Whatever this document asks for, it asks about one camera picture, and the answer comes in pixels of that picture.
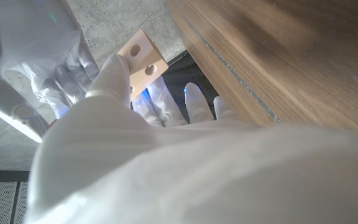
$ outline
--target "white glove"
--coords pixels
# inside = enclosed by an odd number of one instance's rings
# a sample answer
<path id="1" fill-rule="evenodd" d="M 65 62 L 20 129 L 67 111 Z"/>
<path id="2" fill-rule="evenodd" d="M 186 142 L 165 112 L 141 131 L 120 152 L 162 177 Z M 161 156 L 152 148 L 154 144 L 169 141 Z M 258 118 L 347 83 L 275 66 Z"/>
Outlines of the white glove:
<path id="1" fill-rule="evenodd" d="M 149 94 L 143 91 L 132 101 L 134 111 L 139 113 L 146 122 L 152 126 L 167 128 L 188 124 L 165 86 L 162 77 L 149 85 L 147 91 Z M 194 83 L 188 83 L 184 91 L 190 123 L 212 121 L 214 117 L 198 86 Z M 220 96 L 214 99 L 214 107 L 217 119 L 238 119 Z"/>
<path id="2" fill-rule="evenodd" d="M 0 1 L 0 75 L 17 70 L 57 118 L 85 97 L 98 67 L 65 0 Z"/>
<path id="3" fill-rule="evenodd" d="M 149 93 L 131 111 L 126 62 L 104 64 L 37 149 L 26 223 L 358 223 L 358 136 L 211 121 L 193 84 L 193 124 L 172 127 L 186 123 L 163 80 Z"/>

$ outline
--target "latex glove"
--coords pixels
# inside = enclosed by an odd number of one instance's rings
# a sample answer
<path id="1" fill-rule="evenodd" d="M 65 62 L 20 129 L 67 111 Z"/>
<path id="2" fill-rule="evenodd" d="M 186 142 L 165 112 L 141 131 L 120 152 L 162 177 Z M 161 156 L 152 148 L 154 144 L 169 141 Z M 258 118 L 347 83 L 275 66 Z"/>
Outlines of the latex glove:
<path id="1" fill-rule="evenodd" d="M 206 121 L 193 84 L 191 123 L 206 122 L 161 128 L 186 124 L 163 80 L 149 87 L 156 110 L 134 104 L 153 116 L 129 108 L 129 88 L 127 64 L 113 55 L 87 97 L 48 130 L 30 172 L 25 223 L 358 222 L 358 136 Z M 218 118 L 232 115 L 221 103 Z"/>
<path id="2" fill-rule="evenodd" d="M 147 87 L 141 95 L 132 101 L 135 112 L 139 113 L 152 126 L 167 128 L 188 124 L 168 91 L 162 77 L 159 77 Z M 208 103 L 200 88 L 194 83 L 185 87 L 185 103 L 190 123 L 212 121 L 214 119 Z M 214 99 L 214 108 L 217 119 L 238 119 L 220 96 Z"/>
<path id="3" fill-rule="evenodd" d="M 85 97 L 98 68 L 65 0 L 0 1 L 0 75 L 17 70 L 57 118 Z"/>

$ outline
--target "wooden block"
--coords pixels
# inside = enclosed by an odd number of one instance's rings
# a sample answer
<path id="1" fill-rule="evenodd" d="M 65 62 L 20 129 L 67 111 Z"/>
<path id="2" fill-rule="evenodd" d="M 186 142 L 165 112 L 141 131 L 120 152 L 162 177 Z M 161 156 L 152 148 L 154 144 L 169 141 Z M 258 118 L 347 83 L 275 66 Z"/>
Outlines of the wooden block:
<path id="1" fill-rule="evenodd" d="M 358 1 L 167 5 L 185 47 L 244 121 L 267 125 L 268 114 L 358 132 Z"/>
<path id="2" fill-rule="evenodd" d="M 118 54 L 128 63 L 131 101 L 168 69 L 160 51 L 143 30 L 139 30 Z"/>

